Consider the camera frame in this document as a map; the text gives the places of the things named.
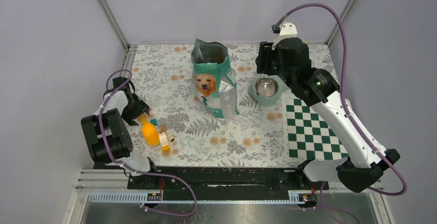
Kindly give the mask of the orange plastic scoop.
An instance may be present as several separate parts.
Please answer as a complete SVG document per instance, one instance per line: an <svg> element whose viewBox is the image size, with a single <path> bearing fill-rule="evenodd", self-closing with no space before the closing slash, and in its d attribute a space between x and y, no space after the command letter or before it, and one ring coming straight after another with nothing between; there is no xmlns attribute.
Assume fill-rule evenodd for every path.
<svg viewBox="0 0 437 224"><path fill-rule="evenodd" d="M144 114L139 116L139 121L142 124L141 132L144 136L145 142L151 146L159 144L159 133L156 127L149 123Z"/></svg>

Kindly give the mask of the green dog food bag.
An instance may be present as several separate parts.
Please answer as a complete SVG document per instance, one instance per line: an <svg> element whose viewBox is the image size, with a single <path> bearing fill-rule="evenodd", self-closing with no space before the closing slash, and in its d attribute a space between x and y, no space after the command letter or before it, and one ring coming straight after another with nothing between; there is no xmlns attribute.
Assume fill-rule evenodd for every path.
<svg viewBox="0 0 437 224"><path fill-rule="evenodd" d="M236 72L228 48L219 42L196 39L191 62L197 97L206 109L222 124L237 116Z"/></svg>

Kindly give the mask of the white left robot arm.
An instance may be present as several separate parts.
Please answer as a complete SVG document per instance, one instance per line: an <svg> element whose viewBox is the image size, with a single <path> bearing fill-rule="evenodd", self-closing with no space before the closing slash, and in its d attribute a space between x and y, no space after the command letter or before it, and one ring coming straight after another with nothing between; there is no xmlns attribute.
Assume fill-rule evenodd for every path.
<svg viewBox="0 0 437 224"><path fill-rule="evenodd" d="M128 78L116 77L112 83L98 110L80 121L89 154L95 163L119 166L132 176L140 175L145 187L154 188L160 175L150 168L149 158L134 150L126 127L137 126L137 119L149 114L150 107L135 94Z"/></svg>

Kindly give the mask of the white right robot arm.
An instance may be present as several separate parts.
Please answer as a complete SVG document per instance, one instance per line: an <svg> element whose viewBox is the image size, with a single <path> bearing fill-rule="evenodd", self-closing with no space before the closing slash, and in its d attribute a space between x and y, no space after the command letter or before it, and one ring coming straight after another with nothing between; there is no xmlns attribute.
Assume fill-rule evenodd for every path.
<svg viewBox="0 0 437 224"><path fill-rule="evenodd" d="M303 189L315 182L341 182L360 193L372 189L385 170L399 159L396 149L386 149L365 134L351 108L341 99L340 86L325 69L312 66L309 47L299 38L277 45L261 42L256 57L258 74L278 76L291 92L314 110L344 146L348 156L336 160L307 159L297 167L296 184Z"/></svg>

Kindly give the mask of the mint double pet bowl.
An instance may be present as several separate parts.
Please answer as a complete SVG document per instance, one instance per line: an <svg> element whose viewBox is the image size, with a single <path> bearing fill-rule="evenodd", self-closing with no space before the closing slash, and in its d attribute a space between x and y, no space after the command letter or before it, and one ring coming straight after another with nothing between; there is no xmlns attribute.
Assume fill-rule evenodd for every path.
<svg viewBox="0 0 437 224"><path fill-rule="evenodd" d="M260 106L269 107L275 105L288 89L276 75L259 76L249 85L248 93Z"/></svg>

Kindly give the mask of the teal small cube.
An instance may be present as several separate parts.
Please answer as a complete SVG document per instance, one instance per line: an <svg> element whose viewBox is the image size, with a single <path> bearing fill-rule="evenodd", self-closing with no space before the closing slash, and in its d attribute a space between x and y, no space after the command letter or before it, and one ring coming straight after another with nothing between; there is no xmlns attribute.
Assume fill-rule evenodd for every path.
<svg viewBox="0 0 437 224"><path fill-rule="evenodd" d="M150 123L153 124L154 126L158 125L158 122L157 122L157 120L155 118L151 119Z"/></svg>

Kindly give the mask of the brown wooden cylinder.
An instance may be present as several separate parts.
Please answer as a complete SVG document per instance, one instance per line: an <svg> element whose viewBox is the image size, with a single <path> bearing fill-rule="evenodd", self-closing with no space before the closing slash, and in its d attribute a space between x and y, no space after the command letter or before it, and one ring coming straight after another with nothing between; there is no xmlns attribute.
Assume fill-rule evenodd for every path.
<svg viewBox="0 0 437 224"><path fill-rule="evenodd" d="M161 125L159 133L165 133L166 131L167 131L167 126L166 125Z"/></svg>

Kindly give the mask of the small cream toy piece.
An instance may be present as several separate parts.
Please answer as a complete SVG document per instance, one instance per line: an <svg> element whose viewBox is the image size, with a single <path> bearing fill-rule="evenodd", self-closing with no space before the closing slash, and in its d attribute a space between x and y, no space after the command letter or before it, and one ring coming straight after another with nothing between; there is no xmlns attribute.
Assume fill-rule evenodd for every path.
<svg viewBox="0 0 437 224"><path fill-rule="evenodd" d="M174 142L175 141L175 137L171 133L167 134L167 139L168 139L169 142Z"/></svg>

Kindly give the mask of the floral patterned table cloth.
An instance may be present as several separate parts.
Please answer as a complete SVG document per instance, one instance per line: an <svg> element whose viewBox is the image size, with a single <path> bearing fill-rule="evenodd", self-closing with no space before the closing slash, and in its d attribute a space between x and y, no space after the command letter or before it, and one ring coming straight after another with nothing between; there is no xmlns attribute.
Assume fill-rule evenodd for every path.
<svg viewBox="0 0 437 224"><path fill-rule="evenodd" d="M257 78L256 44L229 44L236 71L239 114L222 124L197 97L192 78L192 45L138 45L133 49L132 81L150 106L149 118L175 137L170 152L145 142L139 126L128 127L134 150L160 166L292 167L285 159L283 97L260 106L248 93Z"/></svg>

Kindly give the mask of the white yellow toy block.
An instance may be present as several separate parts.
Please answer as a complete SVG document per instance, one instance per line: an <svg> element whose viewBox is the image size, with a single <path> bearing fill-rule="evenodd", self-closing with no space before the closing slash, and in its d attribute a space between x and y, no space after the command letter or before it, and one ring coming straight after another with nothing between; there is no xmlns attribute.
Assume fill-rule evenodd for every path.
<svg viewBox="0 0 437 224"><path fill-rule="evenodd" d="M165 132L159 134L159 141L160 141L162 152L163 153L170 152L171 148Z"/></svg>

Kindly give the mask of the green white checkerboard mat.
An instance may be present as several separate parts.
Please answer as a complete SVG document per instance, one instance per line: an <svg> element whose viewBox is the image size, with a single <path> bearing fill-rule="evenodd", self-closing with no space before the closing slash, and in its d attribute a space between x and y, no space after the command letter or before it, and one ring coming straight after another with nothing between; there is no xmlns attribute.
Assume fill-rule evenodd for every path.
<svg viewBox="0 0 437 224"><path fill-rule="evenodd" d="M299 164L306 159L337 160L346 149L328 124L300 99L283 97L285 159Z"/></svg>

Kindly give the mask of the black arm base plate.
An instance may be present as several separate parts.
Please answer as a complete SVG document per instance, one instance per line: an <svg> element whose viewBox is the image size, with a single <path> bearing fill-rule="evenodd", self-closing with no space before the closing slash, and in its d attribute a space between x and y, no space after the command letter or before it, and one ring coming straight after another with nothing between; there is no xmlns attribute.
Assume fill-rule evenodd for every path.
<svg viewBox="0 0 437 224"><path fill-rule="evenodd" d="M167 201L280 201L290 193L328 189L293 168L153 166L152 175L131 176L127 188L157 190Z"/></svg>

